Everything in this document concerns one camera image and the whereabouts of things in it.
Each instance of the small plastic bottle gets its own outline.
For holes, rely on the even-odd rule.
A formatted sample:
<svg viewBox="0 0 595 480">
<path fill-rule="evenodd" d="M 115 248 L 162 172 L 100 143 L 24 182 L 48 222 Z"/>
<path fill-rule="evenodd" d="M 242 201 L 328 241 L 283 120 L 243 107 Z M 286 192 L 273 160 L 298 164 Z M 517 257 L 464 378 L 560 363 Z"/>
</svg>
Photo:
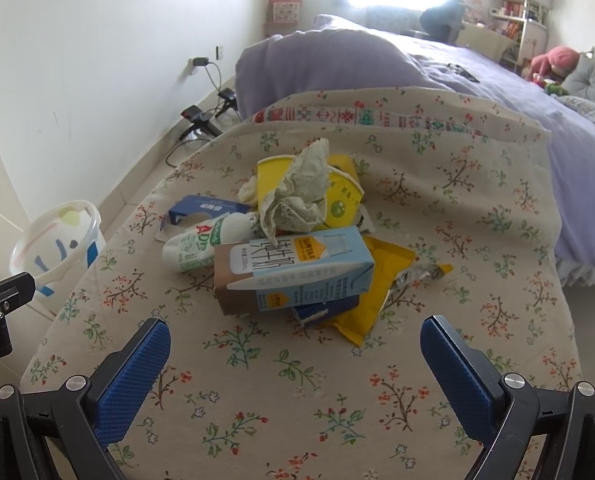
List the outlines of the small plastic bottle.
<svg viewBox="0 0 595 480">
<path fill-rule="evenodd" d="M 164 245 L 164 264 L 175 272 L 206 267 L 215 261 L 215 246 L 248 242 L 258 237 L 257 213 L 227 213 L 193 225 Z"/>
</svg>

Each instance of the bed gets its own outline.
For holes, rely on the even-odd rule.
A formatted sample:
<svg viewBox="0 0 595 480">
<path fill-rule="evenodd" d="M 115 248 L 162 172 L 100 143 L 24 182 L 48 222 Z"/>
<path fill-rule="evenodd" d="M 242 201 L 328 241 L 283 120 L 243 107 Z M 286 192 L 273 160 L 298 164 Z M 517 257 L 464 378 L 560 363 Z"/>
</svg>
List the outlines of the bed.
<svg viewBox="0 0 595 480">
<path fill-rule="evenodd" d="M 267 156 L 326 137 L 350 153 L 375 237 L 439 282 L 394 294 L 359 346 L 290 312 L 225 317 L 213 269 L 175 274 L 155 239 L 188 194 L 234 198 Z M 554 264 L 561 219 L 551 133 L 453 91 L 315 91 L 257 110 L 159 183 L 119 229 L 52 323 L 23 391 L 90 374 L 148 317 L 165 320 L 170 359 L 130 431 L 109 449 L 129 480 L 462 479 L 470 440 L 421 355 L 421 323 L 444 314 L 503 373 L 568 390 L 581 377 Z M 521 467 L 530 478 L 532 444 Z"/>
<path fill-rule="evenodd" d="M 420 86 L 479 96 L 553 132 L 549 155 L 562 216 L 555 246 L 563 283 L 595 285 L 595 125 L 541 88 L 467 48 L 368 30 L 320 15 L 317 30 L 270 38 L 237 65 L 240 110 L 250 116 L 290 94 L 312 90 Z M 449 69 L 458 64 L 479 80 Z"/>
</svg>

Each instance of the metal screw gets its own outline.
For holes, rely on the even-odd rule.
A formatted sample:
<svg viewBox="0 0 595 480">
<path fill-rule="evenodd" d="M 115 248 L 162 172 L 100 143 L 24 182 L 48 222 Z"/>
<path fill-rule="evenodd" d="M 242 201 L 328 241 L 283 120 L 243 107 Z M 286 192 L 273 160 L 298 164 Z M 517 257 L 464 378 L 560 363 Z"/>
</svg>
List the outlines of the metal screw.
<svg viewBox="0 0 595 480">
<path fill-rule="evenodd" d="M 66 381 L 66 388 L 72 392 L 77 392 L 86 386 L 86 378 L 81 375 L 74 375 Z"/>
<path fill-rule="evenodd" d="M 520 374 L 508 374 L 504 377 L 504 382 L 509 388 L 513 388 L 514 390 L 522 389 L 527 383 Z"/>
<path fill-rule="evenodd" d="M 592 397 L 593 395 L 595 395 L 595 388 L 593 388 L 593 385 L 591 383 L 587 382 L 578 384 L 578 391 L 584 397 Z"/>
<path fill-rule="evenodd" d="M 15 393 L 15 388 L 10 386 L 10 384 L 6 384 L 0 388 L 0 399 L 8 399 L 13 393 Z"/>
</svg>

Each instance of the purple bedsheet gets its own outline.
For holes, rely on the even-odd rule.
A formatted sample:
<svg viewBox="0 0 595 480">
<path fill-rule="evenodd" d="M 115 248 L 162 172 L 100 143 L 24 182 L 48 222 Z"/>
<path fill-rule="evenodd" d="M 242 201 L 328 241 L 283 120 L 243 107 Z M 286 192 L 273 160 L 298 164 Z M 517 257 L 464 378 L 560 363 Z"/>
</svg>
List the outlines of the purple bedsheet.
<svg viewBox="0 0 595 480">
<path fill-rule="evenodd" d="M 416 40 L 319 16 L 322 30 L 275 36 L 244 51 L 236 90 L 242 116 L 313 90 L 421 86 L 501 103 L 553 132 L 553 187 L 562 216 L 559 258 L 595 267 L 595 125 L 538 86 L 467 48 Z M 459 64 L 480 83 L 451 72 Z"/>
</svg>

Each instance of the pink stuffed toy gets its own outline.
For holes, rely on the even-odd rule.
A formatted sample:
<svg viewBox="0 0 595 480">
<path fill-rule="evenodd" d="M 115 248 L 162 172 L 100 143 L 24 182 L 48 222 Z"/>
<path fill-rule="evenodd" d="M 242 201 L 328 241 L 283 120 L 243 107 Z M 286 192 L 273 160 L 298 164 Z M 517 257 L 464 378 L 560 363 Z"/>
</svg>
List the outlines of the pink stuffed toy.
<svg viewBox="0 0 595 480">
<path fill-rule="evenodd" d="M 539 74 L 544 77 L 553 72 L 559 77 L 566 77 L 575 69 L 579 60 L 579 52 L 567 46 L 556 46 L 546 54 L 535 56 L 531 60 L 531 75 Z"/>
</svg>

